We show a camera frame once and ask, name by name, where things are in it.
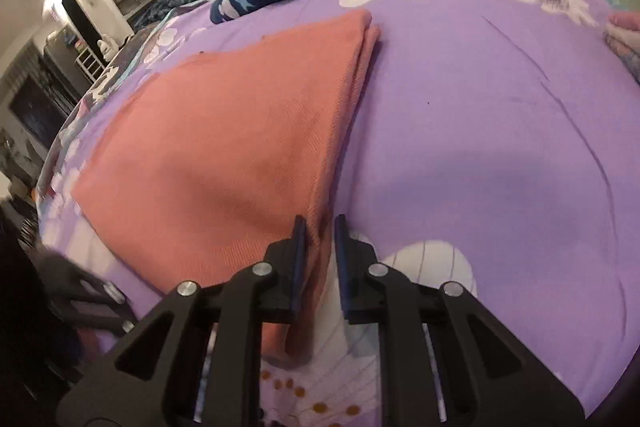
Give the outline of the stack of folded clothes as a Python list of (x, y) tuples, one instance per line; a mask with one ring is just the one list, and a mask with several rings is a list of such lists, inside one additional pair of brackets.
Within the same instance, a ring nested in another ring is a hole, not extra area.
[(604, 40), (634, 80), (640, 82), (640, 14), (630, 11), (613, 13), (606, 23)]

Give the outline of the purple floral bed sheet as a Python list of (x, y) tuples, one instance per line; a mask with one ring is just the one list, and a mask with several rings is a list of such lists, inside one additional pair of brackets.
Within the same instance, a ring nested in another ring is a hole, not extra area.
[(161, 291), (72, 194), (107, 127), (195, 55), (355, 10), (381, 35), (331, 209), (411, 280), (469, 289), (594, 411), (639, 347), (639, 87), (604, 41), (605, 0), (288, 0), (218, 25), (184, 6), (64, 124), (40, 176), (43, 243), (151, 309)]

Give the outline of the white shelf rack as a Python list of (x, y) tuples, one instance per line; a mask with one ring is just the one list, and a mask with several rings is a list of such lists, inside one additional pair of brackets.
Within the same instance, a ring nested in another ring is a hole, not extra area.
[(78, 51), (75, 64), (91, 83), (98, 81), (106, 69), (99, 57), (97, 57), (88, 46), (83, 46)]

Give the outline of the white bear figurine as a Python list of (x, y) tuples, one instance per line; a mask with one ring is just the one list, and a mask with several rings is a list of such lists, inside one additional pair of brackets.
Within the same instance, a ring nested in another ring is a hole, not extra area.
[(113, 58), (116, 56), (119, 51), (119, 45), (111, 38), (104, 36), (102, 39), (98, 40), (98, 47), (101, 55), (104, 58), (104, 61), (107, 63), (111, 63)]

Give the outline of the coral pink long-sleeve shirt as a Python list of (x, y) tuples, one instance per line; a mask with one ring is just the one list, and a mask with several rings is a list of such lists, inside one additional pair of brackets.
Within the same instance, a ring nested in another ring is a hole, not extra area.
[(103, 133), (73, 198), (105, 246), (163, 292), (229, 280), (303, 217), (302, 316), (262, 334), (266, 358), (295, 361), (328, 271), (337, 159), (380, 33), (355, 10), (152, 76)]

